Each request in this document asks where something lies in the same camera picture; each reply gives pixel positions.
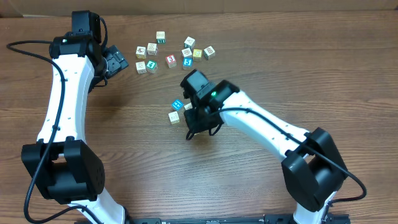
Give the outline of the blue symbol block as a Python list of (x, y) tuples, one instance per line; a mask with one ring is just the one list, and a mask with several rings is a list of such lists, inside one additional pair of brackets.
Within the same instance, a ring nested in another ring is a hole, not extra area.
[(184, 103), (183, 103), (182, 101), (180, 101), (180, 100), (175, 100), (175, 101), (171, 104), (171, 107), (172, 107), (175, 111), (180, 110), (181, 108), (183, 108), (183, 106), (184, 106)]

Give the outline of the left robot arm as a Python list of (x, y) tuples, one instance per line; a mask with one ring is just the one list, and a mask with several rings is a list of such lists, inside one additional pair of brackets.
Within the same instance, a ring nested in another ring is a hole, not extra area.
[(43, 198), (80, 211), (90, 223), (128, 223), (127, 210), (105, 189), (104, 165), (88, 147), (85, 115), (88, 94), (103, 87), (128, 63), (107, 46), (103, 18), (90, 11), (72, 13), (72, 29), (49, 47), (52, 89), (44, 124), (21, 159)]

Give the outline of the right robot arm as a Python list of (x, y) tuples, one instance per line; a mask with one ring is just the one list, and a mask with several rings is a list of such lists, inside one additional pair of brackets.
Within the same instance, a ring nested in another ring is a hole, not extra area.
[(331, 135), (310, 132), (258, 106), (227, 80), (209, 81), (198, 70), (181, 82), (192, 108), (184, 113), (186, 139), (207, 131), (215, 135), (222, 125), (234, 127), (271, 152), (281, 163), (285, 186), (297, 203), (293, 223), (329, 223), (333, 197), (347, 178), (346, 166)]

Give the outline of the white letter L block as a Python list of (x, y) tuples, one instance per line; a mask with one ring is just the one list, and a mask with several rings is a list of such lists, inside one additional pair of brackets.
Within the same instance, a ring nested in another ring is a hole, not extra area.
[(180, 118), (177, 111), (169, 113), (168, 116), (171, 124), (177, 124), (180, 122)]

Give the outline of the white block green edge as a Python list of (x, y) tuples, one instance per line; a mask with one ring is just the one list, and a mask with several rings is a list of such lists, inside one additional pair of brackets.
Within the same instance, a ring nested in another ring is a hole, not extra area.
[(189, 103), (189, 104), (185, 105), (184, 108), (185, 108), (185, 110), (192, 109), (192, 104)]

